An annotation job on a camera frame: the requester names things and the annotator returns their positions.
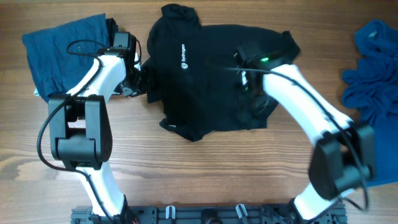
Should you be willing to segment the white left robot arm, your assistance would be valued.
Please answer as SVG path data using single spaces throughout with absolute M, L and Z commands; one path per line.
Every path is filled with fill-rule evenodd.
M 63 163 L 60 170 L 75 174 L 91 200 L 87 222 L 131 219 L 109 164 L 113 137 L 106 104 L 117 86 L 127 96 L 137 93 L 123 82 L 139 72 L 140 65 L 137 53 L 107 49 L 95 55 L 93 66 L 74 88 L 49 100 L 49 116 L 42 127 L 50 131 L 50 150 Z

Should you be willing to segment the blue polo shirt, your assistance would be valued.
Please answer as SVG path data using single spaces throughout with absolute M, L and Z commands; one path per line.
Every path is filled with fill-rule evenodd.
M 363 57 L 356 69 L 343 71 L 342 102 L 375 131 L 376 178 L 368 186 L 390 184 L 397 182 L 397 30 L 374 20 L 354 42 Z

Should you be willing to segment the black polo shirt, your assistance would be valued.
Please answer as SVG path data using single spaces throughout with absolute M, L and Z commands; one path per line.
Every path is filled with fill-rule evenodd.
M 256 119 L 249 110 L 234 55 L 239 46 L 254 47 L 270 56 L 268 69 L 292 63 L 300 48 L 290 32 L 203 26 L 193 8 L 179 4 L 161 11 L 149 32 L 149 59 L 143 65 L 148 102 L 164 106 L 161 127 L 190 141 L 212 131 L 265 128 L 267 120 Z

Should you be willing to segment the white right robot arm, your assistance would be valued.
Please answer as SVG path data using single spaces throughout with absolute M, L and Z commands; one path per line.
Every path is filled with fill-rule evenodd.
M 242 68 L 262 79 L 265 93 L 282 105 L 312 144 L 309 183 L 287 204 L 286 223 L 315 223 L 348 202 L 369 208 L 367 183 L 376 176 L 374 131 L 334 108 L 300 73 L 284 64 L 264 70 Z

